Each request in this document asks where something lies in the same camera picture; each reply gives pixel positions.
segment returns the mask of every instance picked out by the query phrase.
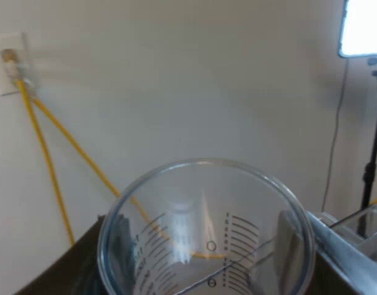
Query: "light stand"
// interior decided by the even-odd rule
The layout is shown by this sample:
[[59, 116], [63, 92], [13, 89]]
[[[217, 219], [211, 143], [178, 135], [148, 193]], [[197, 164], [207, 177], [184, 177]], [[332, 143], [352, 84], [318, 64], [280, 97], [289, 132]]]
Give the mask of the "light stand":
[[[377, 58], [370, 58], [368, 60], [368, 64], [370, 66], [377, 64]], [[373, 76], [377, 77], [377, 71], [373, 71]], [[373, 143], [373, 149], [371, 151], [371, 158], [370, 162], [367, 163], [365, 167], [365, 174], [363, 175], [363, 181], [365, 183], [365, 188], [363, 190], [363, 198], [362, 198], [362, 204], [361, 204], [361, 210], [366, 209], [370, 204], [370, 197], [371, 197], [371, 190], [373, 189], [373, 183], [375, 179], [375, 171], [376, 171], [376, 164], [377, 161], [377, 124], [375, 128], [375, 136], [374, 136], [374, 143]], [[366, 216], [363, 215], [359, 219], [359, 225], [358, 225], [358, 234], [362, 237], [366, 236]]]

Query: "black cable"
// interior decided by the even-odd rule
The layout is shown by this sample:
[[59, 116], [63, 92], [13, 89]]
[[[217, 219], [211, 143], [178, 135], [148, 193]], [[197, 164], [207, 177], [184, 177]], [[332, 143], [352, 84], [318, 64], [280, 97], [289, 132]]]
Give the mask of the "black cable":
[[345, 93], [346, 93], [348, 69], [349, 69], [349, 59], [347, 58], [346, 66], [345, 66], [344, 74], [343, 74], [343, 81], [341, 83], [340, 98], [339, 98], [337, 109], [336, 109], [335, 131], [333, 133], [332, 145], [330, 146], [328, 175], [327, 175], [327, 179], [326, 179], [326, 187], [325, 187], [325, 192], [324, 192], [324, 200], [322, 201], [321, 212], [324, 212], [324, 210], [325, 210], [326, 199], [328, 197], [329, 187], [330, 187], [330, 179], [332, 178], [333, 156], [335, 155], [338, 129], [339, 129], [339, 126], [340, 126], [340, 111], [341, 111], [341, 107], [342, 107], [343, 101], [344, 101], [344, 96], [345, 96]]

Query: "glass measuring cup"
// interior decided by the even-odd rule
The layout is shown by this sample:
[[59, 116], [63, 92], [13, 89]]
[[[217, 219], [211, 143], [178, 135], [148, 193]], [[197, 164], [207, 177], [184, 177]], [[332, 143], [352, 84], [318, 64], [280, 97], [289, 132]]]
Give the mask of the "glass measuring cup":
[[111, 295], [302, 294], [314, 238], [295, 196], [238, 162], [157, 168], [123, 192], [98, 244]]

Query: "wall outlet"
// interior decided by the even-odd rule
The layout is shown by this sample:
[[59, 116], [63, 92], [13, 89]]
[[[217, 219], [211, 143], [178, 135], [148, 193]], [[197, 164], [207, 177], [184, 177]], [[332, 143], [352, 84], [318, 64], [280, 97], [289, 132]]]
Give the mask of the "wall outlet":
[[[25, 36], [23, 33], [0, 35], [0, 51], [3, 49], [15, 49], [20, 60], [21, 69], [29, 69], [28, 55], [25, 46]], [[13, 85], [4, 68], [4, 63], [0, 56], [0, 96], [17, 93], [18, 89]]]

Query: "measurement markings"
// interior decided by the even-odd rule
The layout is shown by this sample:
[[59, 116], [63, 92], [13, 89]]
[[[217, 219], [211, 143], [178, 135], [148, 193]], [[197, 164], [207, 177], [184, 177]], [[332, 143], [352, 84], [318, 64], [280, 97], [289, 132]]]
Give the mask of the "measurement markings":
[[242, 272], [242, 273], [243, 273], [246, 277], [242, 276], [240, 273], [233, 272], [232, 270], [229, 270], [228, 272], [229, 272], [230, 274], [236, 276], [236, 277], [241, 278], [241, 279], [244, 280], [244, 281], [247, 280], [247, 276], [248, 276], [248, 274], [246, 274], [246, 273], [244, 273], [244, 272]]
[[167, 238], [167, 239], [163, 240], [160, 244], [158, 244], [156, 247], [154, 247], [147, 257], [150, 257], [160, 246], [162, 246], [162, 244], [164, 244], [167, 241], [169, 241], [169, 239], [170, 238]]
[[253, 263], [253, 264], [254, 264], [254, 261], [253, 261], [253, 260], [251, 260], [250, 258], [246, 257], [246, 256], [245, 256], [245, 255], [243, 255], [242, 253], [240, 253], [240, 252], [237, 252], [237, 251], [235, 251], [235, 250], [233, 250], [233, 249], [231, 249], [231, 252], [232, 252], [232, 253], [235, 253], [235, 254], [237, 254], [237, 255], [240, 255], [240, 256], [242, 256], [243, 258], [247, 259], [248, 261], [250, 261], [251, 263]]
[[246, 294], [249, 294], [249, 291], [247, 291], [246, 289], [244, 289], [243, 287], [241, 287], [240, 285], [238, 285], [237, 283], [233, 282], [233, 281], [228, 281], [229, 284], [233, 285], [235, 288], [238, 288], [240, 289], [242, 292], [246, 293]]
[[174, 273], [173, 275], [169, 276], [168, 278], [165, 279], [165, 281], [163, 281], [160, 286], [158, 286], [158, 290], [160, 290], [162, 287], [165, 286], [165, 284], [167, 284], [167, 282], [169, 282], [172, 278], [176, 277], [176, 273]]
[[232, 215], [232, 218], [235, 218], [235, 219], [237, 219], [237, 220], [240, 220], [240, 221], [243, 221], [243, 222], [245, 222], [245, 223], [247, 223], [247, 224], [250, 224], [250, 225], [251, 225], [252, 227], [254, 227], [257, 231], [259, 231], [259, 228], [258, 228], [257, 226], [255, 226], [253, 223], [251, 223], [250, 221], [248, 221], [248, 220], [245, 220], [245, 219], [240, 218], [240, 217], [235, 216], [235, 215]]
[[234, 291], [240, 293], [241, 295], [244, 295], [243, 292], [239, 291], [238, 289], [236, 289], [236, 288], [234, 288], [234, 287], [232, 287], [232, 286], [228, 286], [228, 288], [230, 288], [230, 289], [232, 289], [232, 290], [234, 290]]
[[242, 243], [242, 244], [245, 244], [247, 247], [250, 247], [250, 248], [252, 248], [253, 250], [256, 250], [255, 247], [251, 246], [250, 244], [246, 243], [245, 241], [242, 241], [240, 238], [236, 238], [236, 237], [232, 237], [232, 236], [231, 236], [231, 239], [232, 239], [232, 240], [235, 240], [235, 241], [238, 241], [238, 242], [240, 242], [240, 243]]
[[240, 266], [241, 268], [243, 268], [246, 272], [249, 272], [249, 269], [246, 266], [240, 264], [238, 261], [231, 260], [231, 262], [233, 263], [231, 265], [231, 267], [233, 267], [234, 265], [237, 265], [237, 266]]
[[244, 281], [241, 281], [235, 277], [232, 277], [231, 275], [228, 276], [230, 279], [232, 279], [233, 281], [235, 281], [236, 283], [239, 283], [242, 285], [242, 287], [245, 287], [247, 289], [247, 292], [249, 292], [250, 288], [249, 286], [247, 285], [247, 283], [245, 283]]
[[232, 225], [233, 225], [233, 226], [236, 226], [236, 227], [239, 227], [239, 228], [241, 228], [241, 229], [244, 229], [244, 230], [246, 230], [247, 232], [249, 232], [250, 234], [252, 234], [252, 235], [254, 235], [255, 237], [258, 238], [258, 234], [255, 233], [255, 232], [253, 232], [252, 230], [249, 230], [247, 227], [241, 226], [240, 224], [237, 224], [237, 223], [234, 223], [234, 222], [232, 223]]
[[157, 270], [157, 272], [161, 271], [161, 269], [163, 269], [164, 266], [166, 266], [168, 264], [168, 261], [166, 261], [162, 266], [160, 266]]
[[252, 238], [250, 238], [248, 235], [245, 235], [245, 234], [242, 234], [241, 232], [238, 232], [236, 230], [231, 230], [231, 232], [233, 232], [234, 234], [237, 234], [237, 235], [241, 235], [242, 237], [245, 237], [246, 239], [252, 241], [253, 243], [258, 243], [257, 241], [253, 240]]
[[172, 266], [172, 265], [168, 266], [165, 270], [163, 270], [163, 271], [157, 276], [157, 278], [155, 279], [155, 281], [158, 281], [158, 279], [159, 279], [162, 275], [164, 275], [164, 273], [165, 273], [168, 269], [170, 269], [171, 266]]
[[157, 220], [159, 220], [161, 217], [163, 217], [165, 215], [165, 213], [157, 216], [155, 219], [153, 219], [151, 222], [149, 222], [147, 224], [147, 226], [142, 230], [141, 234], [143, 234], [145, 232], [145, 230], [147, 230], [149, 228], [149, 226], [151, 226], [153, 223], [155, 223]]
[[152, 266], [152, 269], [154, 269], [156, 267], [157, 264], [159, 264], [161, 262], [161, 260], [163, 260], [165, 257], [167, 257], [168, 255], [170, 255], [172, 253], [172, 250], [168, 253], [166, 253], [163, 257], [161, 257], [153, 266]]
[[255, 256], [254, 256], [253, 253], [251, 253], [250, 251], [244, 249], [243, 247], [240, 247], [240, 246], [238, 246], [237, 244], [234, 244], [234, 243], [231, 243], [231, 246], [237, 247], [238, 249], [247, 252], [247, 255], [248, 255], [248, 256], [252, 256], [253, 258], [255, 258]]
[[170, 292], [177, 287], [177, 284], [175, 284], [171, 289], [169, 289], [164, 295], [169, 295]]
[[153, 227], [150, 232], [147, 233], [147, 235], [151, 235], [155, 230], [158, 230], [160, 228], [160, 225], [157, 224], [155, 227]]
[[148, 239], [148, 241], [145, 243], [145, 246], [147, 246], [155, 237], [157, 237], [158, 235], [158, 232], [156, 232], [153, 236], [150, 237], [150, 239]]
[[162, 252], [164, 252], [166, 250], [166, 248], [163, 248], [161, 249], [161, 251], [159, 251], [155, 256], [154, 258], [157, 258], [158, 255], [162, 254]]
[[238, 271], [238, 272], [241, 272], [241, 273], [243, 273], [243, 275], [247, 275], [247, 273], [246, 272], [244, 272], [243, 270], [241, 270], [241, 269], [238, 269], [238, 268], [236, 268], [235, 266], [233, 266], [233, 265], [231, 265], [230, 266], [232, 269], [234, 269], [234, 270], [236, 270], [236, 271]]

